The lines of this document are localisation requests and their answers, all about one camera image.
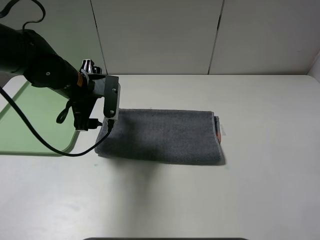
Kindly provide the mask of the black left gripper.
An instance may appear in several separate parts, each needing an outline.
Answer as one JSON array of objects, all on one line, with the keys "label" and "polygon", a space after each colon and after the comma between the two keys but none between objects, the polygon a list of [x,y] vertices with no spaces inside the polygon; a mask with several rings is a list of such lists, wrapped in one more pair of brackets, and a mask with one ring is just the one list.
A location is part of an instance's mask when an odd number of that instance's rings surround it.
[{"label": "black left gripper", "polygon": [[97,99],[104,96],[106,75],[91,59],[84,59],[80,69],[85,73],[66,72],[66,113],[73,108],[75,130],[88,131],[102,125],[97,118],[89,117]]}]

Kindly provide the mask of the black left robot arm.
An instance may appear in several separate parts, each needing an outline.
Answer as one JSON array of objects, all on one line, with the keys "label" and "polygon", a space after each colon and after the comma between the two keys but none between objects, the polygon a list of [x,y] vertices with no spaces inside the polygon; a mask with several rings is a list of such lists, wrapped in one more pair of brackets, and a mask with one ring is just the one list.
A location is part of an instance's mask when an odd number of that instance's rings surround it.
[{"label": "black left robot arm", "polygon": [[94,92],[102,69],[90,59],[75,69],[60,57],[47,41],[34,30],[15,30],[0,26],[0,69],[22,75],[33,87],[48,88],[67,99],[65,108],[56,118],[61,124],[72,110],[77,131],[96,129],[102,123],[91,118],[101,94]]}]

